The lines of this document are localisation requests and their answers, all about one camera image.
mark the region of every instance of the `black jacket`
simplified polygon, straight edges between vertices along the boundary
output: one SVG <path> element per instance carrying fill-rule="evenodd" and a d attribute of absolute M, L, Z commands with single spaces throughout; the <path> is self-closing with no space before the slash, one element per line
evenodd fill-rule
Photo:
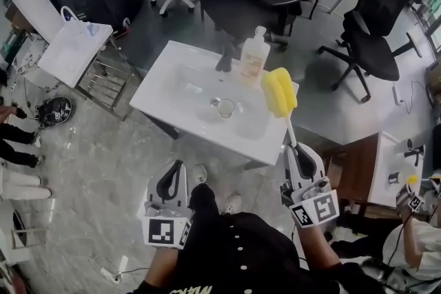
<path fill-rule="evenodd" d="M 134 294 L 384 293 L 354 263 L 306 271 L 292 241 L 258 216 L 218 216 L 192 228 L 169 288 L 142 283 Z"/>

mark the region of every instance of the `white shirt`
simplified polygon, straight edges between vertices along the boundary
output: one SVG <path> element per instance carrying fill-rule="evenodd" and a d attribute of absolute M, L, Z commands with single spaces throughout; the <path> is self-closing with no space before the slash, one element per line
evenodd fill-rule
<path fill-rule="evenodd" d="M 431 224 L 421 222 L 412 218 L 413 231 L 417 247 L 422 251 L 422 259 L 420 268 L 417 270 L 410 267 L 404 258 L 404 234 L 401 233 L 400 240 L 398 242 L 398 248 L 393 255 L 390 266 L 398 267 L 397 271 L 390 277 L 388 283 L 395 282 L 401 283 L 402 286 L 411 286 L 412 284 L 420 283 L 425 280 L 433 280 L 441 277 L 441 229 L 437 225 L 437 214 L 432 217 Z M 393 251 L 396 247 L 398 235 L 402 225 L 396 227 L 387 237 L 383 245 L 383 262 L 387 264 L 391 258 Z M 404 269 L 413 278 L 405 277 L 401 274 L 400 269 Z M 434 284 L 422 284 L 411 288 L 411 290 L 419 293 L 430 293 L 431 288 L 436 288 L 439 282 Z"/>

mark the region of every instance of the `sponge brush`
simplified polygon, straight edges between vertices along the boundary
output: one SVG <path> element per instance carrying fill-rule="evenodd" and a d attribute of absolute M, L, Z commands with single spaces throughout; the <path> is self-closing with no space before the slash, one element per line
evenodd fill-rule
<path fill-rule="evenodd" d="M 297 107 L 297 97 L 291 77 L 285 68 L 280 67 L 265 74 L 260 86 L 265 94 L 268 109 L 276 118 L 289 116 Z"/>

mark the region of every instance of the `soap bottle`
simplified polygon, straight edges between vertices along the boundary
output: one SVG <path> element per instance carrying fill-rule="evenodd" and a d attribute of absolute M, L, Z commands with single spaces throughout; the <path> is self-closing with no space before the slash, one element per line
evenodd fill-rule
<path fill-rule="evenodd" d="M 266 28 L 258 26 L 254 38 L 248 38 L 242 48 L 240 75 L 249 85 L 255 85 L 259 81 L 267 61 L 270 46 L 263 39 L 266 31 Z"/>

